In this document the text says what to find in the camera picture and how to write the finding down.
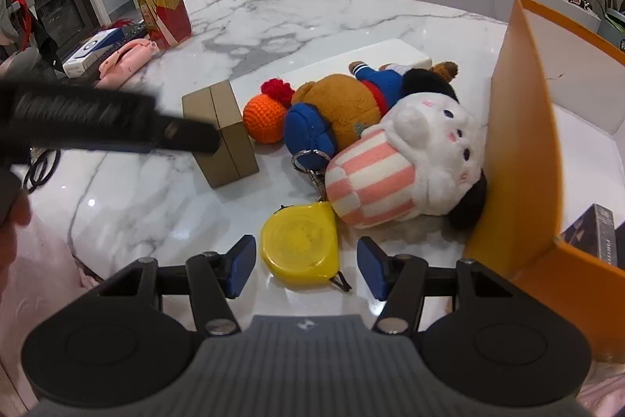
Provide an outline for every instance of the teddy bear ear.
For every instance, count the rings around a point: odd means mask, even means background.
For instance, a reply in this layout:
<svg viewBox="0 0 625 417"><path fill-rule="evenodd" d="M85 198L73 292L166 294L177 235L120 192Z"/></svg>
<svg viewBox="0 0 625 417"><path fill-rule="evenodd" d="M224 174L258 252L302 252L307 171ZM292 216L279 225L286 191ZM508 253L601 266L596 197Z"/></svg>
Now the teddy bear ear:
<svg viewBox="0 0 625 417"><path fill-rule="evenodd" d="M456 230L474 228L486 204L486 176L482 170L479 181L462 197L448 214L449 223Z"/></svg>
<svg viewBox="0 0 625 417"><path fill-rule="evenodd" d="M458 101L454 88L442 76L430 70L411 69L404 74L401 96L406 97L417 92L437 92Z"/></svg>

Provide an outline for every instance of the metal screw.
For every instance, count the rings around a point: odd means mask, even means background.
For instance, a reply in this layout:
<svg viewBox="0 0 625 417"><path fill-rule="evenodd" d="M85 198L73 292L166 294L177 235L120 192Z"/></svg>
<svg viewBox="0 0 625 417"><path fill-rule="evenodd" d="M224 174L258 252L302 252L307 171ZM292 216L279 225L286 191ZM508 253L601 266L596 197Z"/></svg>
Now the metal screw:
<svg viewBox="0 0 625 417"><path fill-rule="evenodd" d="M377 328L385 334L401 334L408 329L408 322L403 318L391 316L389 318L382 318L377 323Z"/></svg>
<svg viewBox="0 0 625 417"><path fill-rule="evenodd" d="M235 332L236 324L227 318L216 318L207 322L204 329L211 336L228 336Z"/></svg>

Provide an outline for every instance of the human hand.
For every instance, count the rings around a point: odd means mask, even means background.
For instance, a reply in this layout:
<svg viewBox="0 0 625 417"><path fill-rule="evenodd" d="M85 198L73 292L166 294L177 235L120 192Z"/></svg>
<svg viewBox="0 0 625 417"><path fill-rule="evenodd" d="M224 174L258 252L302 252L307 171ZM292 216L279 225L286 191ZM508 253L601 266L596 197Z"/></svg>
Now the human hand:
<svg viewBox="0 0 625 417"><path fill-rule="evenodd" d="M0 294L6 286L8 268L18 253L15 226L26 226L30 223L30 217L28 196L21 191L13 202L6 221L0 227Z"/></svg>

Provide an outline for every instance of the small brown box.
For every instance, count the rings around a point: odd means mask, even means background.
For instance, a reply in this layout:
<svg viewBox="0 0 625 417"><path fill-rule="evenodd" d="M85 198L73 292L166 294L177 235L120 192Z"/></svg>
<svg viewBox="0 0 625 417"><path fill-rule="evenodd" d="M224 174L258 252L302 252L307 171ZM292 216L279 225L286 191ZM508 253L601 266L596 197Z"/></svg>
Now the small brown box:
<svg viewBox="0 0 625 417"><path fill-rule="evenodd" d="M211 122L220 131L221 146L215 154L193 154L212 188L258 172L254 149L230 82L219 82L183 96L182 116Z"/></svg>

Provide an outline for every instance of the marble table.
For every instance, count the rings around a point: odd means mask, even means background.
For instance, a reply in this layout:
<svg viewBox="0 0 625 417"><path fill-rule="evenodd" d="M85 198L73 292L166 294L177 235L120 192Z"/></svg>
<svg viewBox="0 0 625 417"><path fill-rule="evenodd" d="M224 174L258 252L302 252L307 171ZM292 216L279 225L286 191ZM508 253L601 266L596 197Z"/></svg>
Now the marble table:
<svg viewBox="0 0 625 417"><path fill-rule="evenodd" d="M194 37L154 59L126 84L153 91L164 111L181 113L180 98L230 80L251 91L271 77L390 38L401 38L434 62L453 60L461 102L488 104L489 79L506 24L413 0L185 0ZM108 277L140 256L181 264L202 251L225 252L243 234L258 238L280 205L316 199L292 170L281 146L257 146L260 173L212 190L190 154L65 151L48 185L31 196L49 235L67 240L75 255ZM342 228L341 269L354 288L286 288L258 258L240 298L230 305L246 327L254 314L360 314L366 325L383 303L373 298L355 266L361 233ZM367 231L386 252L410 252L436 266L453 266L464 239L441 218ZM445 312L426 299L422 327ZM192 326L188 300L168 298L166 310Z"/></svg>

